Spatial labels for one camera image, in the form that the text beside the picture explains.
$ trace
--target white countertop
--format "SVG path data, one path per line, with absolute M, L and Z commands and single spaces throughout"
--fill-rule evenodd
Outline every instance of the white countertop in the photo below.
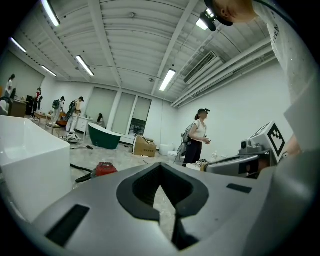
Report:
M 82 118 L 82 119 L 85 119 L 85 120 L 88 120 L 88 121 L 92 121 L 93 120 L 92 118 L 86 118 L 84 116 L 79 116 L 79 118 Z

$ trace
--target woman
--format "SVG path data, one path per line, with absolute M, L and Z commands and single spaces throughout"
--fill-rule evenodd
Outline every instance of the woman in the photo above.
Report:
M 97 119 L 97 121 L 95 122 L 98 126 L 101 126 L 103 128 L 105 128 L 105 122 L 104 122 L 104 117 L 102 116 L 102 114 L 99 114 L 99 117 Z
M 41 95 L 41 88 L 38 88 L 35 96 L 33 97 L 33 110 L 32 110 L 30 119 L 33 119 L 35 112 L 37 112 L 38 101 L 39 101 L 40 95 Z
M 10 98 L 10 95 L 12 93 L 12 81 L 16 78 L 15 74 L 12 74 L 8 80 L 8 83 L 5 87 L 5 93 L 4 96 Z
M 199 109 L 193 122 L 193 126 L 189 132 L 189 138 L 191 139 L 187 143 L 186 155 L 183 162 L 183 167 L 187 164 L 195 163 L 200 160 L 202 142 L 209 145 L 210 140 L 206 138 L 207 126 L 205 119 L 208 117 L 208 112 L 205 109 Z

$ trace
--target black pants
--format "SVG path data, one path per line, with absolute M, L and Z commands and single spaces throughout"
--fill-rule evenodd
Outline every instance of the black pants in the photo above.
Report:
M 31 114 L 31 116 L 32 117 L 34 117 L 35 115 L 35 112 L 37 112 L 37 107 L 38 107 L 38 101 L 35 99 L 34 101 L 33 101 L 33 112 L 32 112 L 32 114 Z
M 202 151 L 202 142 L 191 139 L 191 144 L 186 146 L 186 154 L 183 162 L 183 167 L 187 164 L 192 164 L 200 160 Z

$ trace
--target air vent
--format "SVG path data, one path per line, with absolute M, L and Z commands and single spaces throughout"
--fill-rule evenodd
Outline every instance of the air vent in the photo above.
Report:
M 212 62 L 217 55 L 213 51 L 210 51 L 199 63 L 190 71 L 189 74 L 186 75 L 183 81 L 188 84 L 188 82 L 197 74 L 199 73 L 206 65 Z

